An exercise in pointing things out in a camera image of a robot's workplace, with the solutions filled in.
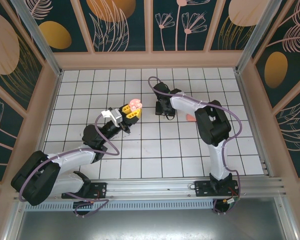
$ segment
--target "enclosure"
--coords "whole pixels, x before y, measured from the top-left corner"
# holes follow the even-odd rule
[[[211,152],[187,113],[156,114],[155,77],[240,119],[232,212],[196,196]],[[19,201],[11,181],[33,152],[81,146],[133,99],[141,118],[111,139],[119,155],[71,170],[106,184],[105,207],[77,219],[75,199]],[[35,236],[300,239],[300,0],[0,0],[0,239]]]

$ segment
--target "white tiled floor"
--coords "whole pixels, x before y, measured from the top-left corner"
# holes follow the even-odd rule
[[[263,175],[245,107],[231,68],[149,68],[71,70],[63,74],[54,106],[44,152],[68,151],[82,144],[86,125],[94,124],[101,111],[119,108],[131,99],[141,99],[141,120],[131,134],[120,133],[112,142],[119,156],[105,155],[80,171],[90,179],[170,178],[208,176],[210,157],[195,122],[178,111],[173,120],[155,115],[156,95],[148,78],[158,76],[172,90],[179,88],[202,101],[218,100],[242,120],[243,131],[227,145],[228,166],[241,175]],[[239,130],[231,120],[230,135]],[[107,144],[108,151],[114,150]]]

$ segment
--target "grid floor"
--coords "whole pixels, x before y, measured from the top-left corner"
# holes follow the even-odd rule
[[[240,175],[263,175],[256,144],[232,68],[152,68],[67,70],[63,74],[46,135],[44,152],[60,153],[82,144],[84,128],[101,111],[141,99],[142,115],[131,134],[112,142],[119,156],[105,155],[80,167],[90,179],[131,179],[209,176],[210,157],[195,122],[178,111],[173,120],[155,115],[156,95],[148,78],[157,76],[170,90],[178,88],[198,100],[218,100],[242,120],[240,137],[227,145],[228,166]],[[233,136],[239,125],[229,114]]]

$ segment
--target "pink object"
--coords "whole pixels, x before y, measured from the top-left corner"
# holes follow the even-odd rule
[[[140,99],[132,99],[129,103],[129,107],[131,109],[131,112],[134,112],[137,109],[142,109],[142,103]]]
[[[194,116],[191,116],[190,114],[186,115],[186,120],[188,122],[196,122],[197,121],[196,118]]]

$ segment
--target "purple cable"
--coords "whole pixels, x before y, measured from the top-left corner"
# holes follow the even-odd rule
[[[238,178],[238,191],[239,191],[239,192],[238,192],[238,197],[240,198],[241,184],[240,184],[239,172],[238,172],[237,170],[229,169],[229,168],[227,167],[227,165],[226,165],[226,158],[225,158],[225,146],[226,146],[226,144],[227,144],[229,141],[231,141],[232,139],[235,139],[235,138],[236,138],[237,136],[239,136],[239,134],[242,132],[243,126],[242,126],[242,123],[241,123],[239,117],[238,117],[237,115],[235,115],[232,111],[230,111],[230,110],[228,110],[228,109],[226,109],[226,108],[224,108],[224,107],[222,107],[222,106],[214,105],[214,104],[211,104],[211,103],[208,103],[208,102],[204,102],[204,101],[199,101],[199,100],[197,100],[197,99],[194,99],[194,98],[192,98],[192,97],[190,97],[190,96],[183,95],[183,94],[170,94],[170,93],[165,93],[165,92],[158,91],[158,90],[156,90],[153,86],[151,86],[151,84],[150,84],[150,80],[151,80],[152,78],[156,79],[156,80],[159,81],[160,83],[162,83],[162,81],[161,81],[158,77],[156,77],[156,76],[151,76],[151,77],[149,77],[149,79],[148,79],[148,84],[149,84],[150,88],[151,88],[154,92],[156,92],[156,93],[158,93],[158,94],[165,95],[165,96],[169,96],[169,97],[182,97],[182,98],[185,98],[185,99],[194,101],[194,102],[196,102],[197,104],[202,104],[202,103],[203,103],[203,104],[205,104],[206,106],[213,107],[213,108],[217,108],[217,109],[221,109],[221,110],[225,111],[226,113],[232,115],[232,116],[235,118],[235,120],[237,120],[237,122],[239,123],[239,127],[240,127],[240,128],[239,128],[239,131],[238,131],[234,136],[229,137],[226,141],[223,142],[223,145],[222,145],[222,147],[221,147],[221,148],[222,148],[222,149],[221,149],[221,155],[222,155],[222,163],[223,163],[224,168],[225,168],[226,170],[228,170],[229,172],[236,173],[236,175],[237,175],[237,178]]]
[[[107,138],[105,137],[105,135],[103,135],[102,132],[99,130],[99,128],[98,128],[98,126],[97,126],[97,122],[98,122],[98,120],[99,120],[101,117],[102,117],[102,114],[100,114],[100,115],[96,118],[96,120],[95,120],[95,123],[94,123],[95,130],[97,131],[97,133],[98,133],[98,134],[99,134],[99,135],[100,135],[100,136],[101,136],[108,144],[110,144],[111,147],[114,148],[114,150],[116,151],[116,153],[105,152],[105,151],[101,151],[101,150],[94,150],[94,149],[91,149],[91,148],[77,148],[77,149],[74,149],[74,150],[70,150],[70,151],[63,152],[63,153],[61,153],[61,154],[59,154],[59,155],[57,155],[57,156],[53,156],[53,157],[51,157],[51,158],[49,158],[49,159],[43,161],[42,163],[39,164],[39,166],[37,166],[37,167],[30,173],[30,175],[29,175],[29,176],[27,177],[27,179],[24,181],[24,183],[23,183],[23,185],[22,185],[22,187],[21,187],[21,189],[20,189],[19,196],[18,196],[20,202],[26,202],[26,201],[27,201],[27,200],[25,200],[25,199],[22,198],[22,194],[23,194],[23,192],[24,192],[24,190],[25,190],[27,184],[29,183],[30,179],[36,174],[36,172],[37,172],[40,168],[42,168],[44,165],[46,165],[47,163],[49,163],[49,162],[51,162],[51,161],[53,161],[53,160],[55,160],[55,159],[59,159],[59,158],[65,156],[65,155],[67,155],[67,154],[72,154],[72,153],[80,152],[80,151],[82,151],[82,150],[87,151],[87,152],[92,152],[92,153],[108,154],[108,155],[111,155],[111,156],[118,156],[118,155],[120,154],[120,152],[119,152],[119,150],[116,148],[116,146],[115,146],[109,139],[107,139]],[[82,197],[78,197],[78,196],[76,196],[76,195],[74,195],[74,194],[72,194],[72,193],[70,193],[70,192],[66,192],[66,194],[68,194],[68,195],[70,195],[70,196],[72,196],[72,197],[74,197],[74,198],[76,198],[76,199],[80,199],[80,200],[83,200],[83,201],[86,201],[86,202],[105,202],[105,203],[102,204],[100,207],[98,207],[98,209],[92,211],[92,213],[89,214],[89,215],[92,215],[92,214],[96,213],[99,209],[101,209],[103,206],[105,206],[105,205],[109,202],[108,199],[103,199],[103,200],[100,200],[100,199],[85,199],[85,198],[82,198]],[[82,206],[82,204],[76,207],[76,209],[75,209],[75,213],[76,213],[76,214],[77,214],[77,209],[78,209],[79,207],[81,207],[81,206]]]

